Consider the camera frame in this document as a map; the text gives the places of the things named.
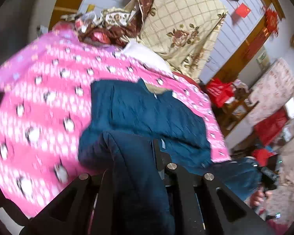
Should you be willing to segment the person's right hand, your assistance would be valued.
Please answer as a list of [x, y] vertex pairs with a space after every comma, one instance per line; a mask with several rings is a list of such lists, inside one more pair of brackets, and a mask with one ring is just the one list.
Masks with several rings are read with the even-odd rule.
[[258, 189], [253, 193], [249, 199], [249, 205], [251, 208], [260, 206], [265, 200], [269, 200], [272, 196], [271, 191], [264, 192], [263, 189]]

